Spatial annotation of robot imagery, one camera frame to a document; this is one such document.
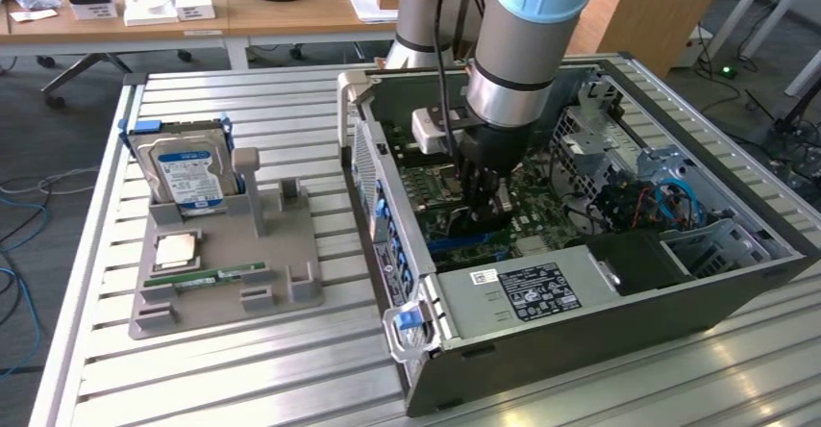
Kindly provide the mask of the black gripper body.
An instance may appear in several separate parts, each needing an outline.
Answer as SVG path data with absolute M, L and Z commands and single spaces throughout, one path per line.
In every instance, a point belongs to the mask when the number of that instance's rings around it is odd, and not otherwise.
M 523 160 L 531 134 L 531 125 L 500 128 L 482 124 L 464 129 L 459 141 L 462 175 L 472 169 L 508 177 Z

